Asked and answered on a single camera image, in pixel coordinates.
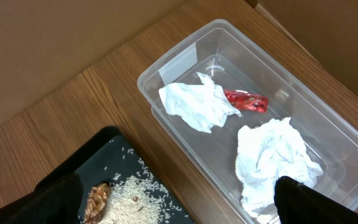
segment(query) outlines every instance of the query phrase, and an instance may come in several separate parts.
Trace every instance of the wood grain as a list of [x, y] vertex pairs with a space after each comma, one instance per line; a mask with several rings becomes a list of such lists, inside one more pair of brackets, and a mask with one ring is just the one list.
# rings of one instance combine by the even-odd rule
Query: wood grain
[[242, 223], [175, 144], [137, 78], [179, 41], [226, 19], [358, 129], [358, 98], [243, 0], [191, 0], [0, 127], [0, 207], [107, 125], [117, 126], [197, 223]]

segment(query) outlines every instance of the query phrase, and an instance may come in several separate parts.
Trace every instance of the red crumpled can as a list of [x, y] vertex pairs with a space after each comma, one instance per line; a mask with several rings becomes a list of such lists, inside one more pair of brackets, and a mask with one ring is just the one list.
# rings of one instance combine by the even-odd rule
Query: red crumpled can
[[239, 110], [257, 111], [260, 113], [267, 111], [269, 99], [265, 96], [241, 90], [224, 90], [224, 94], [231, 105]]

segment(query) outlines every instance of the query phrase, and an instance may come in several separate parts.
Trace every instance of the white sticker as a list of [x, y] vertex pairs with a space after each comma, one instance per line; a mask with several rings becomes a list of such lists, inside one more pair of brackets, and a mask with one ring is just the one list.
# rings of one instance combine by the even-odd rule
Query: white sticker
[[159, 72], [164, 85], [171, 84], [196, 63], [197, 49], [194, 43], [160, 68]]

